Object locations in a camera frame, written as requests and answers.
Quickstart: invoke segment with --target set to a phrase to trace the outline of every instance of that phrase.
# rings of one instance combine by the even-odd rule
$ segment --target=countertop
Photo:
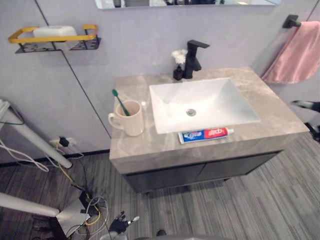
[[[119,97],[141,103],[145,125],[144,132],[135,137],[113,128],[109,158],[117,170],[129,174],[283,150],[297,134],[309,131],[249,67],[201,70],[183,81],[216,78],[231,78],[261,122],[228,126],[234,129],[228,137],[187,144],[180,144],[177,133],[157,134],[155,128],[149,85],[176,83],[172,74],[117,78]]]

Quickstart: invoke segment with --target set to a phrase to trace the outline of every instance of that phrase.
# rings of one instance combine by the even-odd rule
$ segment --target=wall
[[[33,0],[0,2],[0,98],[13,103],[45,140],[65,135],[78,141],[81,152],[108,149],[108,133],[62,54],[15,54],[17,45],[8,43],[8,37],[21,27],[43,25],[45,21]],[[44,156],[10,126],[3,127],[0,138],[34,158]],[[1,162],[12,160],[7,152],[0,151]]]
[[[320,21],[320,4],[310,15],[309,21]],[[320,101],[320,68],[307,81],[298,84],[269,84],[272,90],[286,102],[295,114],[303,121],[309,122],[313,126],[320,125],[320,114],[308,109],[290,105],[294,100]]]
[[[71,25],[78,33],[82,32],[82,24],[99,26],[102,42],[98,50],[68,51],[65,54],[103,124],[111,133],[108,113],[113,109],[111,89],[115,77],[171,72],[175,65],[170,57],[171,52],[185,48],[190,39],[210,44],[209,48],[198,51],[203,69],[250,66],[262,75],[292,34],[290,29],[282,28],[287,15],[298,14],[299,19],[305,21],[317,1],[283,0],[280,6],[198,5],[105,11],[98,10],[93,0],[38,2],[50,25]],[[44,25],[34,2],[28,0],[24,4],[30,5],[29,9],[27,12],[24,10],[18,20],[13,20],[9,25],[4,21],[0,23],[5,29],[1,32],[1,58],[6,56],[7,62],[5,66],[0,66],[0,96],[6,94],[7,98],[11,97],[11,101],[19,106],[30,122],[36,121],[35,128],[46,139],[59,134],[76,136],[82,152],[107,149],[106,131],[64,59],[56,52],[14,54],[16,46],[6,42],[6,38],[21,26]],[[1,17],[6,20],[15,13],[15,6],[19,3],[18,0],[15,3],[2,1],[0,5]],[[3,90],[3,75],[14,86],[9,91]],[[312,86],[313,89],[316,87],[317,78],[314,79],[305,82],[311,85],[303,86],[305,92]],[[28,91],[23,91],[24,88],[19,87],[23,81],[31,82],[32,86],[38,88],[30,87]],[[278,87],[273,89],[283,95],[285,87],[282,90]],[[69,97],[70,92],[75,92],[74,96]],[[8,143],[21,143],[9,137],[12,131],[7,132]]]

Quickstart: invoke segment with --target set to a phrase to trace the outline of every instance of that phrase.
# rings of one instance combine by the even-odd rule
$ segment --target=power outlet
[[[77,141],[76,141],[73,137],[67,137],[66,139],[68,140],[70,147],[71,147],[71,146],[74,146],[74,145],[77,145]],[[59,141],[60,141],[60,138],[51,140],[51,141],[49,141],[49,143],[50,143],[54,148],[56,148],[57,146],[58,146],[58,148],[64,148],[64,146],[62,146],[62,145],[59,143]]]

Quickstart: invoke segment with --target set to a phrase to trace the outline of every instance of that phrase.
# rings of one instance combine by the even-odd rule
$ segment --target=plug
[[[63,147],[68,147],[69,146],[69,141],[64,137],[64,136],[59,136],[60,140],[59,143],[63,146]]]

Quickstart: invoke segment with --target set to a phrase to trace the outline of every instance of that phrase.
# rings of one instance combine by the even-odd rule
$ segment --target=wire
[[[88,181],[87,181],[87,174],[86,174],[86,169],[85,169],[85,166],[83,165],[82,161],[79,160],[81,166],[82,166],[82,169],[83,169],[83,175],[84,175],[84,184],[85,184],[85,189],[87,190],[88,189]]]
[[[103,220],[103,223],[102,225],[94,232],[91,233],[91,236],[89,238],[92,239],[95,235],[97,235],[98,233],[102,232],[104,230],[104,226],[108,224],[108,221],[109,221],[109,208],[108,208],[108,204],[107,204],[107,201],[102,197],[102,196],[95,196],[94,198],[92,198],[91,200],[93,201],[93,199],[96,199],[98,198],[98,200],[96,201],[95,204],[98,204],[101,200],[104,201],[104,204],[105,204],[105,209],[106,209],[106,216],[105,216],[105,219]],[[76,234],[78,235],[84,235],[83,233],[78,233],[78,232],[75,232]]]
[[[104,222],[104,225],[105,225],[105,228],[107,229],[108,233],[109,233],[109,237],[110,237],[110,240],[112,240],[112,237],[111,237],[111,233],[109,231],[109,227],[107,226],[107,223],[105,221]]]
[[[28,164],[28,163],[24,164],[24,163],[21,163],[21,162],[19,162],[19,161],[16,161],[15,163],[18,164],[18,165],[21,165],[21,166],[23,166],[23,167],[26,167],[26,168],[38,169],[37,166],[33,166],[33,165]],[[54,168],[54,166],[52,166],[52,165],[45,165],[45,166],[46,166],[47,168]]]
[[[93,222],[90,222],[90,223],[88,223],[87,221],[85,221],[85,225],[86,226],[91,226],[91,225],[93,225],[93,224],[95,224],[95,223],[97,223],[98,221],[99,221],[99,219],[100,219],[100,217],[101,217],[101,212],[97,209],[97,211],[98,211],[98,217],[97,217],[97,219],[96,220],[94,220]]]
[[[97,218],[95,221],[91,222],[91,223],[88,223],[87,220],[85,219],[85,220],[84,220],[84,224],[85,224],[85,225],[91,226],[91,225],[93,225],[93,224],[95,224],[95,223],[97,223],[97,222],[99,221],[99,219],[100,219],[100,217],[101,217],[101,213],[100,213],[99,209],[96,207],[96,204],[99,203],[100,199],[101,199],[101,198],[100,198],[99,196],[95,196],[95,197],[93,197],[93,198],[90,200],[88,206],[86,207],[85,216],[86,216],[86,218],[87,218],[87,214],[88,214],[88,212],[89,212],[89,208],[90,208],[91,206],[94,206],[94,208],[98,211],[98,218]]]
[[[105,203],[106,216],[105,216],[105,219],[103,220],[102,225],[101,225],[95,232],[91,233],[91,236],[90,236],[89,240],[92,239],[95,235],[101,233],[101,232],[104,230],[104,226],[107,225],[107,223],[108,223],[108,221],[109,221],[109,210],[108,210],[107,201],[106,201],[102,196],[100,196],[100,199],[102,199],[102,200],[104,201],[104,203]]]
[[[49,160],[49,162],[53,165],[53,167],[59,168],[59,166],[56,165],[56,164],[51,160],[51,158],[50,158],[45,152],[44,152],[44,155],[45,155],[45,157]]]
[[[72,227],[70,227],[69,228],[69,230],[66,232],[66,236],[69,234],[69,232],[72,230],[72,229],[74,229],[75,227],[79,227],[78,229],[76,229],[76,231],[78,231],[81,227],[84,227],[84,229],[85,229],[85,234],[84,235],[86,235],[86,237],[85,237],[85,240],[88,240],[89,239],[89,237],[90,237],[90,232],[89,232],[89,229],[87,228],[87,226],[85,226],[85,225],[83,225],[83,224],[77,224],[77,225],[73,225]]]
[[[69,176],[69,174],[64,170],[64,168],[60,165],[60,163],[58,163],[59,168],[61,169],[61,171],[63,172],[63,174],[69,179],[69,181],[74,184],[75,186],[77,186],[80,189],[83,189],[83,187],[80,187],[73,179],[72,177]]]
[[[11,157],[13,157],[16,160],[33,163],[40,170],[42,170],[42,171],[44,171],[46,173],[49,172],[49,168],[47,168],[47,166],[45,166],[44,164],[42,164],[40,162],[35,161],[32,157],[30,157],[29,155],[27,155],[27,154],[25,154],[23,152],[20,152],[20,151],[12,149],[10,147],[7,147],[1,139],[0,139],[0,148],[5,149],[11,155]],[[26,157],[27,159],[17,157],[13,153],[20,154],[20,155]]]
[[[73,151],[70,147],[67,147],[71,152],[73,152],[74,154],[79,154],[80,156],[77,157],[68,157],[68,159],[82,159],[85,155],[81,152],[75,153],[75,151]]]
[[[57,142],[55,145],[55,150],[59,151],[62,154],[66,154],[64,151],[62,151],[61,149],[59,149],[59,143]]]
[[[24,125],[24,124],[25,124],[25,120],[24,120],[24,118],[22,117],[22,115],[20,114],[20,112],[18,112],[13,106],[10,106],[9,108],[14,111],[15,115],[19,118],[19,120],[21,121],[21,123],[0,121],[0,124]]]

